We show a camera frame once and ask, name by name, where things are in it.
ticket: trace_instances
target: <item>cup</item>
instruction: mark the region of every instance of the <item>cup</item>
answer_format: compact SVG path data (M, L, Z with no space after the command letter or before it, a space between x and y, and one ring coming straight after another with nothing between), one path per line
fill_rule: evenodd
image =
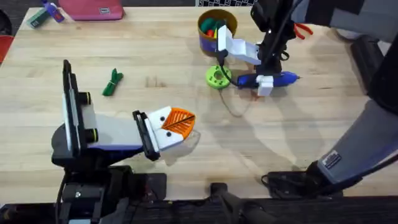
M223 9L211 9L209 11L204 12L198 19L198 33L199 33L199 43L200 48L203 53L207 56L215 57L216 48L217 48L217 39L215 37L210 37L204 34L200 30L200 25L207 18L213 18L214 20L225 20L227 28L231 31L232 36L235 35L236 29L238 28L238 22L232 13L225 11Z

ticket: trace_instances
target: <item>green object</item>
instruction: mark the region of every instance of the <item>green object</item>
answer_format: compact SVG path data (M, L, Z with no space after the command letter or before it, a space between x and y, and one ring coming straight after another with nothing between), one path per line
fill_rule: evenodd
M113 69L112 71L112 77L111 80L108 82L106 85L104 91L102 92L103 96L112 96L114 93L114 90L116 89L116 86L122 80L123 78L123 73L118 73L116 68Z
M226 67L224 67L224 70L227 76L231 78L231 71ZM229 85L229 81L227 78L225 78L219 65L212 66L207 70L206 82L209 86L217 90L224 89Z
M45 8L43 8L39 12L36 12L36 14L34 14L31 18L29 18L26 21L26 24L32 29L36 29L41 26L49 17L50 14Z
M200 24L200 30L206 34L206 32L216 24L216 21L213 18L207 18Z

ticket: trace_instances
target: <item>orange object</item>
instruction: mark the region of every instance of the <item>orange object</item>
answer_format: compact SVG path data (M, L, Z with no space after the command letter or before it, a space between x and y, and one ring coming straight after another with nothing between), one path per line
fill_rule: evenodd
M10 35L0 35L0 63L6 58L8 49L11 46L13 36Z
M208 30L206 35L209 36L209 37L214 37L214 31L213 30Z
M195 115L187 110L180 108L172 108L162 129L179 133L186 139L195 124Z
M305 31L307 31L310 35L313 35L313 31L311 30L311 28L309 28L308 26L304 25L304 24L299 24L299 23L295 23L294 24L294 32L296 33L296 36L302 40L305 39L305 36L303 34L301 34L299 32L299 30L297 28L301 28Z

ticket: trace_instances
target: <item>yellow ring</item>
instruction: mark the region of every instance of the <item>yellow ring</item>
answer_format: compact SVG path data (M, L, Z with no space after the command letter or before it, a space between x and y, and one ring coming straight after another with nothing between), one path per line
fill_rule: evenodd
M97 142L97 129L93 129L93 134L94 134L94 142Z
M87 104L90 105L90 96L88 92L86 92L86 96L87 96Z

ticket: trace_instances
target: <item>black chair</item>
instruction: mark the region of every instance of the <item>black chair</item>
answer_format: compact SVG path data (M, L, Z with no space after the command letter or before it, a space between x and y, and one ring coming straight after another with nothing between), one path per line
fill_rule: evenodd
M0 9L0 35L12 35L11 21L7 14Z

